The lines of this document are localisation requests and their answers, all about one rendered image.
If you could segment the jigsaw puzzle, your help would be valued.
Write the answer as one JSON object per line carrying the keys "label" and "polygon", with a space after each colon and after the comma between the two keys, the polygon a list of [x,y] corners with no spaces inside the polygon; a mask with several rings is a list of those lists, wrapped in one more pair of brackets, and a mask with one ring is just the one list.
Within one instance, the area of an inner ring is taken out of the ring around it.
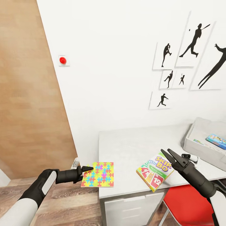
{"label": "jigsaw puzzle", "polygon": [[81,187],[114,187],[114,163],[94,162],[93,170],[83,173]]}

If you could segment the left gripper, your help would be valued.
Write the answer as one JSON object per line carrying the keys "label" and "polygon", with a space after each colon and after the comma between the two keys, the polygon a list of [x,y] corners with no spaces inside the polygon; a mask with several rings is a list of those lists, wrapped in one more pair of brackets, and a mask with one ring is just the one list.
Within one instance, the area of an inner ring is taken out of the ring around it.
{"label": "left gripper", "polygon": [[93,170],[93,167],[90,166],[83,166],[81,168],[80,165],[77,166],[76,169],[72,169],[72,170],[65,170],[66,171],[66,176],[65,176],[65,182],[72,182],[73,184],[76,184],[77,182],[83,180],[83,173],[89,170]]}

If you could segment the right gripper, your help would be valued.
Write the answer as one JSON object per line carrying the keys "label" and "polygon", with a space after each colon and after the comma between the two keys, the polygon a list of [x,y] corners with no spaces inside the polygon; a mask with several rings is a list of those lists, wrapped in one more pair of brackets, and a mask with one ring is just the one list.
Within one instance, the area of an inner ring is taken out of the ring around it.
{"label": "right gripper", "polygon": [[204,184],[205,176],[201,174],[191,161],[185,160],[171,149],[167,149],[169,153],[161,149],[161,152],[169,160],[171,166],[193,187],[199,187]]}

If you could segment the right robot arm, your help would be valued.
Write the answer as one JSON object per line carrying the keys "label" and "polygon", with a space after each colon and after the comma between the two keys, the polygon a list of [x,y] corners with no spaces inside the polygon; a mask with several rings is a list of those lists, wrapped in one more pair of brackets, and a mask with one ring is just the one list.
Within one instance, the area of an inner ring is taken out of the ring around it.
{"label": "right robot arm", "polygon": [[208,181],[196,169],[199,167],[200,157],[191,154],[180,156],[171,149],[167,151],[171,155],[161,149],[171,166],[212,205],[214,225],[226,226],[226,191],[218,184]]}

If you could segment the board game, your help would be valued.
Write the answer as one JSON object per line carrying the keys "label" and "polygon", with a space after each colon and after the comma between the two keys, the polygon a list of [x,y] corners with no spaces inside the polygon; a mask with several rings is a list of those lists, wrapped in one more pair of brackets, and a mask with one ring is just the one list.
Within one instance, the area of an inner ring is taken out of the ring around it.
{"label": "board game", "polygon": [[211,149],[213,149],[213,150],[215,150],[215,151],[218,151],[218,152],[220,152],[220,153],[222,153],[222,154],[225,154],[226,155],[226,153],[225,152],[222,152],[222,151],[220,151],[220,150],[218,150],[218,149],[216,149],[216,148],[213,148],[213,147],[211,147],[211,146],[209,146],[209,145],[207,145],[207,144],[205,144],[205,143],[202,143],[202,142],[200,142],[200,141],[197,141],[197,140],[194,140],[195,142],[197,142],[197,143],[199,143],[199,144],[202,144],[202,145],[204,145],[204,146],[206,146],[206,147],[209,147],[209,148],[211,148]]}
{"label": "board game", "polygon": [[225,139],[223,139],[215,134],[212,134],[209,137],[207,137],[206,140],[208,140],[208,141],[216,144],[217,146],[223,148],[224,150],[226,150],[226,140]]}
{"label": "board game", "polygon": [[152,192],[155,192],[174,171],[169,160],[160,151],[140,166],[136,172]]}

